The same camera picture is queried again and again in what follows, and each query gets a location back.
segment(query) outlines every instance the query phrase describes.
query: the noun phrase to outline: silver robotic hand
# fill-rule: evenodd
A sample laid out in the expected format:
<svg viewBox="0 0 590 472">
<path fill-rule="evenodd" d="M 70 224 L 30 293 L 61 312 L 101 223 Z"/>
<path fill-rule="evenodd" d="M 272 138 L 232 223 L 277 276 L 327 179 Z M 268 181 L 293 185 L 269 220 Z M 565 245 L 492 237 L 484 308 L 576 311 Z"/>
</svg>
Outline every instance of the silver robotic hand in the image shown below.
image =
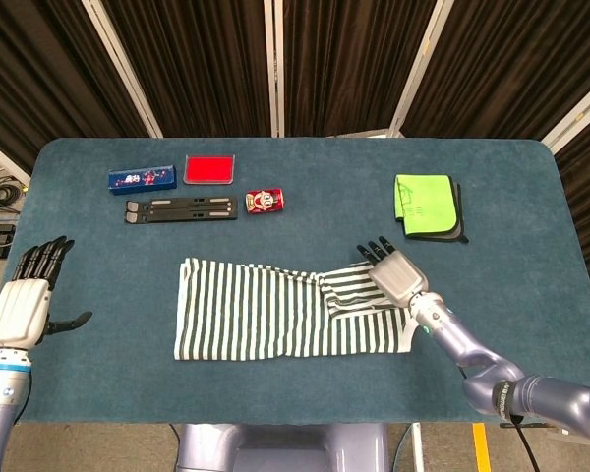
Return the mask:
<svg viewBox="0 0 590 472">
<path fill-rule="evenodd" d="M 85 312 L 68 322 L 49 320 L 50 297 L 73 245 L 74 241 L 61 236 L 30 248 L 0 292 L 0 469 L 18 411 L 24 411 L 32 387 L 29 351 L 44 336 L 76 329 L 91 317 L 91 312 Z"/>
<path fill-rule="evenodd" d="M 473 408 L 513 423 L 521 422 L 525 415 L 536 416 L 590 439 L 590 387 L 526 376 L 513 362 L 477 340 L 443 298 L 428 291 L 424 274 L 384 237 L 380 241 L 384 249 L 372 241 L 371 251 L 358 246 L 374 265 L 370 277 L 391 302 L 409 310 L 452 362 L 460 368 L 475 368 L 476 374 L 463 380 Z"/>
</svg>

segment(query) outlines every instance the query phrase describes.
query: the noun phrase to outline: red container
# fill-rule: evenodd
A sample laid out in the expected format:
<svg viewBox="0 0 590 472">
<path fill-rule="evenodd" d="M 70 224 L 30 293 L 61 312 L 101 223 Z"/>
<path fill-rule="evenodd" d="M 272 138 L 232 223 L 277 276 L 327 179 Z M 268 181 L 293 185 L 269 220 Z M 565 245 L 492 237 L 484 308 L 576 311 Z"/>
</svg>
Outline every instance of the red container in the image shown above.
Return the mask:
<svg viewBox="0 0 590 472">
<path fill-rule="evenodd" d="M 248 213 L 281 211 L 284 208 L 281 189 L 252 190 L 247 193 L 245 200 Z"/>
</svg>

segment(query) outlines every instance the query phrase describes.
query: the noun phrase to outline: blue felt tabletop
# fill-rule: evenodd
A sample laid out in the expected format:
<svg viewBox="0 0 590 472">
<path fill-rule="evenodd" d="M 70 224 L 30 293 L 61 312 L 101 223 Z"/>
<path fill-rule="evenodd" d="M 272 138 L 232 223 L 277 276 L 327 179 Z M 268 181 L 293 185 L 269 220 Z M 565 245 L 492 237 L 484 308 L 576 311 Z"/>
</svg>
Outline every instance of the blue felt tabletop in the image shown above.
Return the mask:
<svg viewBox="0 0 590 472">
<path fill-rule="evenodd" d="M 110 169 L 236 155 L 234 184 L 157 197 L 283 190 L 283 212 L 236 221 L 129 225 Z M 468 245 L 408 241 L 393 215 L 397 173 L 461 185 Z M 58 140 L 43 149 L 7 276 L 28 247 L 76 240 L 53 320 L 80 330 L 30 356 L 27 420 L 305 424 L 476 420 L 458 371 L 421 330 L 409 354 L 261 362 L 173 360 L 179 264 L 194 256 L 302 270 L 360 261 L 385 235 L 476 335 L 528 373 L 590 384 L 590 283 L 551 153 L 531 141 L 349 139 Z"/>
</svg>

